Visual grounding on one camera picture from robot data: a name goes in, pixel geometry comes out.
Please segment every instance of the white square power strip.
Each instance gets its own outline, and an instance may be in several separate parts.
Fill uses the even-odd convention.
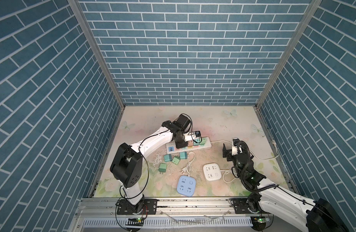
[[[204,165],[204,176],[207,180],[219,180],[222,178],[221,169],[216,163]]]

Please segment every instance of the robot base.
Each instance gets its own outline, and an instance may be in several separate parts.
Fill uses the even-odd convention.
[[[139,213],[144,206],[147,206],[148,214],[150,215],[156,214],[157,199],[145,200],[145,197],[143,196],[136,205],[132,205],[128,200],[120,199],[117,214],[133,215]]]

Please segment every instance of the cable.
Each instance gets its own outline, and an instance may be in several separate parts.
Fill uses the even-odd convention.
[[[235,174],[233,173],[233,169],[234,169],[235,167],[232,167],[231,168],[231,172],[232,172],[232,175],[235,177],[235,178],[240,178],[240,176],[235,176]]]
[[[295,199],[297,199],[298,201],[303,202],[303,204],[310,205],[310,206],[312,206],[312,207],[314,207],[314,208],[316,208],[316,209],[320,210],[323,214],[325,214],[327,217],[329,217],[332,221],[334,221],[334,222],[335,222],[335,220],[334,220],[332,217],[330,217],[327,213],[325,213],[324,211],[322,211],[320,208],[316,207],[315,205],[312,205],[312,204],[310,204],[310,203],[306,202],[306,200],[301,200],[301,199],[299,199],[299,198],[297,198],[297,197],[295,197],[295,196],[291,195],[290,193],[288,193],[287,191],[283,190],[283,189],[282,189],[282,188],[280,188],[280,187],[277,187],[277,188],[281,189],[283,192],[285,192],[286,194],[290,195],[291,197],[294,197],[294,198],[295,198]],[[343,230],[345,230],[345,231],[349,232],[349,231],[348,231],[348,230],[346,230],[346,229],[345,229],[342,225],[338,225],[338,226],[339,226],[339,227],[341,227]]]
[[[167,131],[169,131],[169,130],[160,132],[160,133],[158,133],[158,134],[153,134],[153,135],[151,135],[151,136],[148,136],[148,137],[145,138],[144,140],[142,140],[142,142],[138,145],[138,151],[141,153],[141,146],[142,146],[142,143],[143,143],[146,139],[148,139],[148,138],[150,138],[150,137],[153,137],[153,136],[160,135],[160,134],[165,133],[165,132],[167,132]],[[149,166],[148,166],[148,162],[147,162],[146,158],[144,157],[144,155],[142,155],[142,153],[141,153],[141,156],[142,156],[142,158],[145,160],[146,165],[147,165],[147,181],[146,181],[146,184],[145,184],[145,186],[143,187],[142,191],[141,191],[140,193],[138,193],[138,194],[137,194],[136,196],[134,196],[134,197],[126,197],[126,192],[124,191],[125,196],[124,196],[123,198],[126,199],[126,200],[127,200],[127,199],[133,199],[133,198],[138,197],[138,196],[145,190],[145,188],[146,188],[146,186],[147,186],[148,179],[149,179],[149,177],[150,177],[150,168],[149,168]],[[120,196],[122,196],[122,195],[121,195],[121,188],[122,188],[122,186],[120,186],[120,189],[119,189]]]
[[[274,219],[274,215],[272,215],[271,224],[270,224],[269,226],[267,226],[266,228],[264,228],[263,230],[268,229],[269,227],[271,227],[271,225],[273,224],[273,219]]]
[[[210,141],[210,142],[229,142],[230,144],[232,144],[232,142],[227,141],[227,140],[217,140],[217,141]]]
[[[148,209],[147,209],[147,206],[145,205],[145,207],[146,207],[146,217],[145,217],[145,219],[147,218],[147,215],[148,215]]]
[[[249,149],[249,151],[250,151],[250,153],[251,153],[255,158],[257,158],[257,159],[259,159],[259,160],[272,160],[272,159],[276,159],[276,158],[279,156],[279,155],[277,155],[277,156],[274,156],[274,157],[271,157],[271,158],[261,159],[261,158],[259,158],[258,156],[255,155],[254,151],[252,151],[252,150],[250,150],[250,149]]]
[[[145,207],[143,206],[142,207],[142,216],[141,216],[141,218],[143,218],[143,213],[145,212]]]
[[[231,143],[230,141],[227,141],[227,140],[217,140],[217,141],[210,141],[211,143],[213,143],[213,142],[229,142],[229,143]],[[274,140],[272,140],[272,144],[274,145],[274,147],[276,148],[276,142],[274,142]],[[271,157],[271,158],[267,158],[267,159],[261,159],[261,158],[259,158],[258,156],[256,156],[255,155],[255,153],[254,153],[254,151],[252,151],[252,150],[250,150],[249,149],[249,151],[250,151],[250,153],[253,155],[253,156],[255,156],[255,158],[257,158],[257,159],[259,159],[259,160],[272,160],[272,159],[276,159],[279,155],[277,155],[277,156],[274,156],[274,157]]]
[[[240,151],[240,145],[245,149],[246,153],[248,154],[248,157],[247,157],[247,162],[245,164],[245,166],[243,167],[243,169],[241,170],[241,173],[240,173],[240,180],[241,180],[241,183],[243,184],[243,186],[246,188],[246,190],[252,192],[252,193],[259,193],[261,191],[264,191],[266,189],[269,189],[269,188],[276,188],[278,187],[278,184],[270,184],[266,187],[263,187],[263,188],[260,188],[260,189],[257,189],[257,190],[253,190],[253,189],[250,189],[249,186],[245,183],[245,171],[247,169],[247,167],[249,166],[249,163],[250,163],[250,151],[249,151],[249,147],[247,146],[246,142],[244,141],[239,141],[237,143],[237,151],[239,152]]]
[[[236,177],[234,177],[232,180],[230,180],[230,181],[226,181],[225,179],[224,179],[224,176],[225,175],[227,175],[227,174],[230,174],[231,172],[232,172],[232,169],[230,170],[230,169],[221,169],[221,171],[224,171],[224,174],[222,175],[222,179],[223,179],[223,181],[225,182],[225,183],[231,183],[232,181],[234,181],[235,179],[236,179]]]
[[[194,140],[194,137],[192,136],[192,133],[193,133],[193,130],[194,130],[194,125],[192,123],[192,119],[188,114],[183,114],[183,115],[186,115],[191,121],[191,126],[190,126],[191,127],[191,139]],[[197,142],[197,143],[201,143],[202,141],[203,141],[203,138],[200,136],[200,142]]]
[[[120,223],[119,223],[119,221],[118,221],[118,218],[117,218],[117,212],[116,212],[116,210],[118,209],[118,207],[119,207],[119,201],[120,201],[120,199],[121,198],[119,198],[118,199],[118,201],[116,202],[116,207],[115,207],[115,220],[116,220],[116,222],[117,222],[117,224],[121,227],[121,228],[123,228],[124,230],[126,230],[126,231],[129,231],[127,228],[124,228],[124,227],[122,227],[121,225],[120,225]]]
[[[195,156],[194,156],[194,158],[190,161],[190,154],[191,153],[193,153]],[[187,154],[187,161],[188,161],[188,163],[187,163],[187,165],[184,167],[184,168],[182,168],[182,172],[187,172],[188,173],[188,176],[190,176],[190,173],[191,173],[191,163],[195,160],[195,158],[196,158],[196,154],[193,152],[193,151],[191,151],[191,152],[189,152],[188,154]]]

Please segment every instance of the socket outlet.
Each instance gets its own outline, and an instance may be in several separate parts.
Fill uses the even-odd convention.
[[[222,178],[221,169],[216,163],[204,165],[203,170],[204,176],[208,181],[219,180]]]
[[[187,197],[191,197],[196,188],[196,180],[189,176],[181,176],[178,181],[177,192]]]

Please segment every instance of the metal bracket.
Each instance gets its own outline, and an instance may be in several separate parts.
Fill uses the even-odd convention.
[[[235,214],[244,214],[244,213],[252,213],[248,207],[249,205],[246,203],[247,198],[231,198],[231,205],[235,210]]]
[[[322,0],[311,0],[310,4],[306,8],[304,15],[301,21],[298,23],[292,37],[287,44],[285,51],[282,53],[280,60],[276,64],[267,84],[264,86],[262,93],[260,94],[257,103],[255,104],[256,107],[260,107],[264,100],[266,99],[269,91],[272,89],[273,84],[276,82],[278,76],[280,75],[282,69],[285,67],[287,60],[289,59],[290,55],[294,51],[296,44],[298,43],[299,39],[301,38],[304,30],[307,28],[309,21],[311,21],[313,15],[315,14],[317,8],[319,7]]]
[[[284,163],[283,159],[282,159],[282,154],[280,154],[276,148],[274,147],[274,145],[272,144],[272,134],[271,134],[271,131],[268,129],[268,126],[266,124],[266,121],[264,120],[264,116],[262,115],[261,111],[259,108],[257,107],[254,107],[254,111],[255,111],[255,114],[257,115],[258,117],[258,120],[260,122],[260,125],[262,126],[263,128],[263,131],[264,131],[264,134],[268,140],[268,143],[273,151],[273,154],[274,155],[279,155],[279,157],[275,158],[275,160],[277,161],[279,167],[280,167],[280,170],[281,170],[281,173],[284,175],[284,178],[286,180],[287,183],[290,183],[290,186],[288,185],[289,189],[292,190],[293,192],[297,193],[297,194],[300,194],[298,188],[296,187],[296,184],[294,183],[294,181],[292,180],[292,175],[289,171],[289,169],[287,168],[286,164]]]
[[[101,50],[98,47],[97,41],[95,37],[93,36],[92,30],[89,27],[88,21],[85,18],[84,12],[80,6],[80,3],[78,0],[69,0],[69,5],[71,7],[71,10],[74,12],[75,18],[78,21],[81,29],[83,30],[84,36],[87,39],[90,48],[93,51],[93,54],[95,58],[97,59],[97,62],[105,75],[107,83],[110,85],[110,88],[112,90],[112,93],[115,95],[116,100],[118,101],[120,108],[124,109],[125,104],[123,102],[123,99],[119,93],[119,91],[116,88],[115,81],[112,78],[112,75],[110,73],[109,68],[107,67],[106,61],[101,53]]]
[[[156,214],[157,199],[145,199],[145,206],[147,206],[147,213],[150,215]],[[128,203],[125,199],[120,199],[120,206],[118,208],[118,215],[132,215],[132,212],[128,210]]]

